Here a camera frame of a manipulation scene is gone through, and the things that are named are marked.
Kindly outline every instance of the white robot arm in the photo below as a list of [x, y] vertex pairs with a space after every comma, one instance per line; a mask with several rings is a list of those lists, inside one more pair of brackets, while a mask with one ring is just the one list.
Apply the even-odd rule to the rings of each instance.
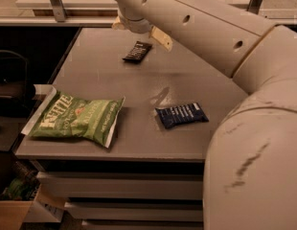
[[133, 32], [154, 25], [250, 96], [208, 149], [207, 230], [297, 230], [297, 34], [215, 0], [116, 0]]

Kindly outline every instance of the green snack bag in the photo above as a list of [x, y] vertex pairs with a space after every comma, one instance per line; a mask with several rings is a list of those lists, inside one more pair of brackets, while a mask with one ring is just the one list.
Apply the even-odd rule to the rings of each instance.
[[32, 137], [84, 137], [108, 148], [124, 98], [88, 101], [55, 90], [22, 133]]

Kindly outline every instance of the black snack bar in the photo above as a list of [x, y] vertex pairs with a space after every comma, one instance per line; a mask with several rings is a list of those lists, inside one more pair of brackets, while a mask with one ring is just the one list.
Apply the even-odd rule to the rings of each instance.
[[174, 107], [155, 108], [165, 128], [171, 128], [193, 122], [209, 122], [198, 103], [189, 103]]
[[125, 61], [139, 63], [151, 49], [151, 44], [137, 41], [133, 49], [123, 58]]

